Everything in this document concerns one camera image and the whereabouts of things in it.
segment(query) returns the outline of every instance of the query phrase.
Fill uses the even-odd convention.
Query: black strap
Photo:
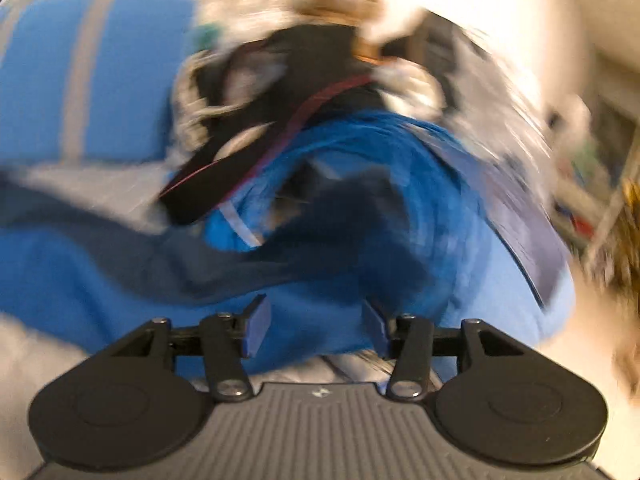
[[[370,76],[364,74],[327,86],[304,101],[286,120],[271,124],[258,139],[245,148],[220,160],[214,160],[218,150],[230,138],[227,134],[241,131],[244,129],[242,125],[254,125],[252,122],[256,115],[239,113],[229,117],[229,120],[225,121],[228,128],[225,134],[220,137],[216,134],[198,150],[160,193],[160,202],[166,208],[172,222],[184,225],[201,219],[278,155],[323,104],[350,89],[365,86],[370,81]],[[263,98],[253,102],[251,106],[257,108],[254,110],[257,114],[259,108],[267,102]]]

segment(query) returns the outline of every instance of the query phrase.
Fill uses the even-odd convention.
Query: blue fabric
[[[72,56],[92,1],[37,0],[20,17],[0,66],[0,162],[60,158]],[[82,158],[164,157],[194,1],[111,4],[88,89]]]
[[[264,234],[264,219],[276,192],[305,158],[325,162],[341,176],[371,166],[388,168],[407,209],[410,249],[429,275],[410,304],[393,308],[411,308],[438,322],[448,308],[459,309],[476,296],[490,250],[489,235],[478,194],[425,149],[407,129],[408,123],[428,129],[443,142],[459,144],[434,124],[390,112],[364,112],[297,134],[231,202],[251,231]],[[219,249],[248,249],[220,212],[207,221],[206,240]]]
[[[150,318],[197,324],[264,292],[272,323],[248,371],[364,348],[362,298],[402,304],[424,281],[397,198],[386,176],[347,179],[260,248],[223,253],[180,231],[132,232],[5,182],[0,310],[95,352]],[[195,367],[184,373],[202,373],[198,361],[185,363]]]
[[[15,25],[0,65],[0,162],[60,157],[66,74],[93,0],[36,0]]]
[[[556,334],[575,304],[574,282],[566,266],[548,305],[540,308],[523,273],[500,238],[494,234],[487,254],[486,274],[478,294],[463,308],[449,309],[440,325],[458,328],[463,319],[483,319],[529,346]],[[433,369],[447,381],[456,375],[454,358],[434,358]]]
[[[91,85],[88,157],[164,157],[170,96],[184,59],[194,0],[115,0]]]

